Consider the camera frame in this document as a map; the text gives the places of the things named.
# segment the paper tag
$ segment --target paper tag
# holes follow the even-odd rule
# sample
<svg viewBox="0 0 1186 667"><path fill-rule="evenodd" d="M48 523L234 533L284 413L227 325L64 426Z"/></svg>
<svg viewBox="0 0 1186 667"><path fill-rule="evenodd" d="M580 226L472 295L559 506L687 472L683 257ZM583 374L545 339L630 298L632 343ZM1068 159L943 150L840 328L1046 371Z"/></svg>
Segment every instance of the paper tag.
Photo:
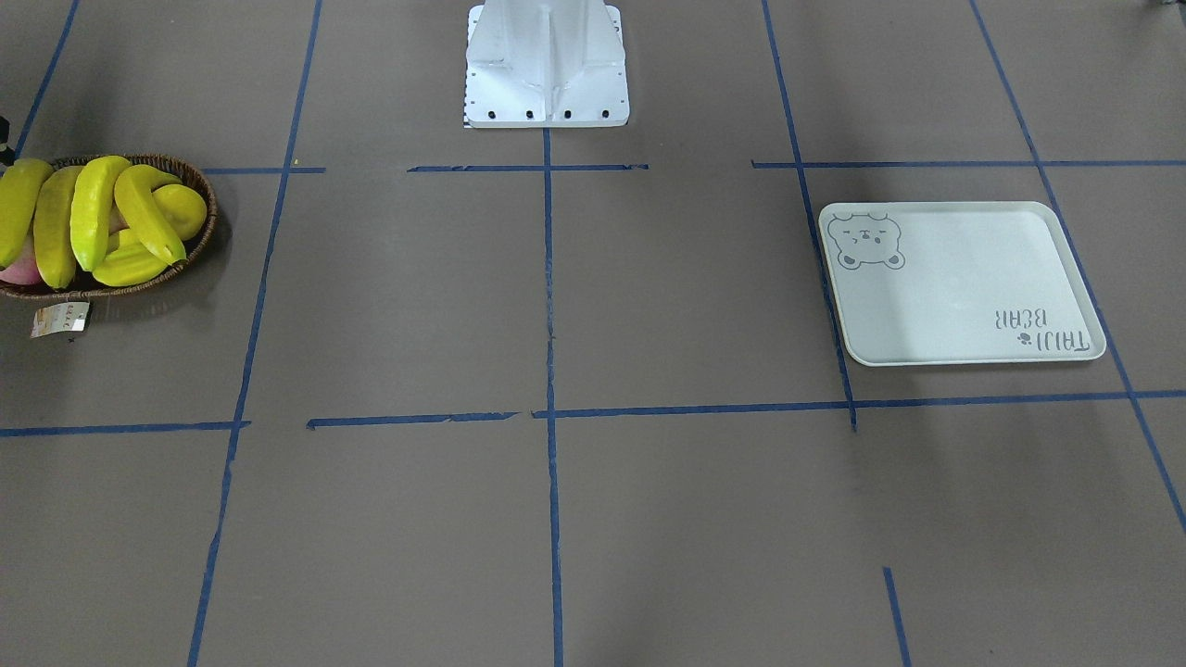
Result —
<svg viewBox="0 0 1186 667"><path fill-rule="evenodd" d="M90 304L85 301L66 301L46 306L33 315L33 332L30 338L38 338L59 331L82 331L87 328L87 313Z"/></svg>

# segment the wicker basket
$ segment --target wicker basket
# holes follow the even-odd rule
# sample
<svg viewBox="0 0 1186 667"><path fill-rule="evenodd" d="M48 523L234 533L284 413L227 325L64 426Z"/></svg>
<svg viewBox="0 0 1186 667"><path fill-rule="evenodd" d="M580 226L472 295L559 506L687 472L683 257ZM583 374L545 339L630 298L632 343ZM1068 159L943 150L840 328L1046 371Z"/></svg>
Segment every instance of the wicker basket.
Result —
<svg viewBox="0 0 1186 667"><path fill-rule="evenodd" d="M58 170L65 166L84 165L98 157L101 155L63 158L55 160L51 164L53 165L53 169ZM185 259L173 266L170 266L157 278L128 287L108 287L95 280L89 273L79 269L75 275L74 281L66 290L56 291L49 285L9 285L8 282L0 281L0 293L27 301L85 300L94 297L134 294L136 292L148 290L149 287L155 287L157 285L170 280L178 273L181 273L185 267L187 267L195 258L197 258L198 254L205 249L206 243L210 242L210 237L213 235L215 224L218 221L218 202L215 199L215 190L210 186L210 182L206 180L206 177L190 163L170 155L145 154L123 157L134 165L152 165L161 171L177 176L181 179L183 184L196 190L199 195L202 195L202 198L206 201L206 222L202 225L202 230L198 231L193 239L185 242Z"/></svg>

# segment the yellow banana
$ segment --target yellow banana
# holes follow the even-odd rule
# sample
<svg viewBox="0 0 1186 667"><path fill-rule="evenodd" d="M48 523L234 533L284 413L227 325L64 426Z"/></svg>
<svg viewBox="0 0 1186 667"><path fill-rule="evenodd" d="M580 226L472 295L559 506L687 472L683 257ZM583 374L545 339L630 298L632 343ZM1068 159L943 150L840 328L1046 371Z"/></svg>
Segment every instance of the yellow banana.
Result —
<svg viewBox="0 0 1186 667"><path fill-rule="evenodd" d="M133 165L115 180L115 205L148 252L165 263L185 259L181 237L170 227L152 191L181 179L151 165Z"/></svg>
<svg viewBox="0 0 1186 667"><path fill-rule="evenodd" d="M197 236L206 222L206 201L185 185L166 185L153 191L152 198L181 241Z"/></svg>
<svg viewBox="0 0 1186 667"><path fill-rule="evenodd" d="M70 207L70 247L83 271L95 271L107 254L111 193L116 179L130 165L123 157L107 155L87 163L78 174Z"/></svg>
<svg viewBox="0 0 1186 667"><path fill-rule="evenodd" d="M33 254L42 280L62 290L74 280L74 250L70 248L70 204L81 166L59 169L42 185L33 214Z"/></svg>
<svg viewBox="0 0 1186 667"><path fill-rule="evenodd" d="M168 265L158 259L136 239L135 231L121 229L108 239L111 248L93 275L109 287L139 285L160 275Z"/></svg>
<svg viewBox="0 0 1186 667"><path fill-rule="evenodd" d="M49 163L21 158L0 177L0 267L17 261L33 222L37 195L53 173Z"/></svg>

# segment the white tray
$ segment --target white tray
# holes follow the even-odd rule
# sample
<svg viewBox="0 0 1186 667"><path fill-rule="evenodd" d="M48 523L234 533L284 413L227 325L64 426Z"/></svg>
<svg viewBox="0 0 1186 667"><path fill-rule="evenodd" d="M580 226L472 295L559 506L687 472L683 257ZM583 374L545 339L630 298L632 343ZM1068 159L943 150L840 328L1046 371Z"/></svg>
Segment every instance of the white tray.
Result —
<svg viewBox="0 0 1186 667"><path fill-rule="evenodd" d="M865 366L1088 361L1108 347L1042 204L831 204L818 223L844 347Z"/></svg>

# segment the bear face drawing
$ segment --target bear face drawing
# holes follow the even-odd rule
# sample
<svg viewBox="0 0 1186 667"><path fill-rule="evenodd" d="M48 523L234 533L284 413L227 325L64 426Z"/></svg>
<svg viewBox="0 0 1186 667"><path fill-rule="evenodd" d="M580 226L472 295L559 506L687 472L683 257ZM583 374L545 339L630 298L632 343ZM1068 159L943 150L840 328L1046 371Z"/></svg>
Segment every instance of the bear face drawing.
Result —
<svg viewBox="0 0 1186 667"><path fill-rule="evenodd" d="M836 258L844 268L855 271L861 265L880 263L898 269L906 265L906 258L898 249L901 228L888 215L833 216L828 222L828 236L836 244Z"/></svg>

